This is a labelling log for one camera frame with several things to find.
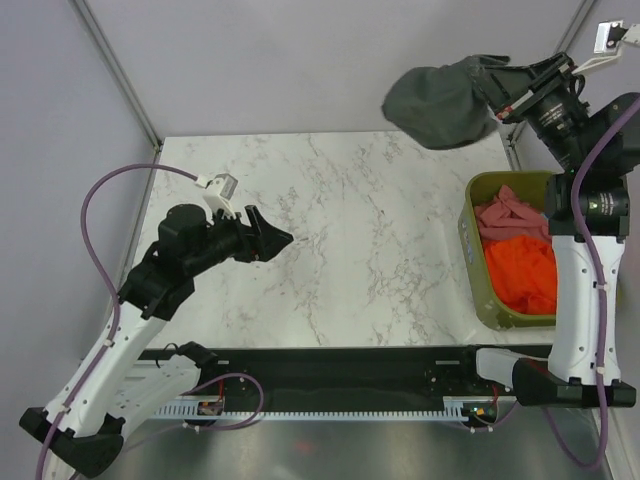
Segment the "dark grey t shirt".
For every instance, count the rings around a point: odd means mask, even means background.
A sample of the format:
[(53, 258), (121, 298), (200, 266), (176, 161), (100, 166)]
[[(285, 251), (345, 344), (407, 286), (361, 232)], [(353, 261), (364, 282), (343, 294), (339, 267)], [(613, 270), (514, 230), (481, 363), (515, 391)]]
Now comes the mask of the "dark grey t shirt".
[(428, 150), (476, 143), (492, 134), (497, 123), (474, 90), (470, 75), (509, 62), (506, 55), (477, 54), (450, 65), (415, 67), (387, 92), (382, 115)]

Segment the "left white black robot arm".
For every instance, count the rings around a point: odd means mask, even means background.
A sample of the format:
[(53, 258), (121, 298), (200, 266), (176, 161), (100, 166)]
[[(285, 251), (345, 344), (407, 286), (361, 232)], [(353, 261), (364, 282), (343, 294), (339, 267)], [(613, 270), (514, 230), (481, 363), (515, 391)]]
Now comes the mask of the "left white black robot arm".
[(171, 208), (158, 238), (128, 274), (113, 317), (62, 391), (44, 407), (30, 407), (20, 426), (87, 479), (115, 461), (125, 440), (158, 408), (182, 393), (208, 393), (219, 382), (216, 356), (188, 342), (150, 378), (122, 392), (120, 386), (146, 349), (195, 291), (198, 275), (233, 259), (268, 262), (294, 240), (269, 224), (254, 205), (249, 222), (218, 211), (207, 217), (194, 204)]

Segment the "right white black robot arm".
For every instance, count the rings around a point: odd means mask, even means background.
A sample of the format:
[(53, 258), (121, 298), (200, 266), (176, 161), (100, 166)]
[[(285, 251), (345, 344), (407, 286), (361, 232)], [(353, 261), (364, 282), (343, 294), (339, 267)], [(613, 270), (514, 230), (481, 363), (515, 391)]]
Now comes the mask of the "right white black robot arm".
[(524, 406), (630, 408), (615, 345), (619, 267), (630, 233), (627, 175), (639, 163), (639, 96), (590, 113), (584, 78), (559, 53), (529, 66), (478, 65), (475, 90), (505, 124), (526, 122), (561, 166), (545, 188), (557, 268), (555, 336), (546, 360), (480, 348), (458, 368), (467, 392), (493, 381)]

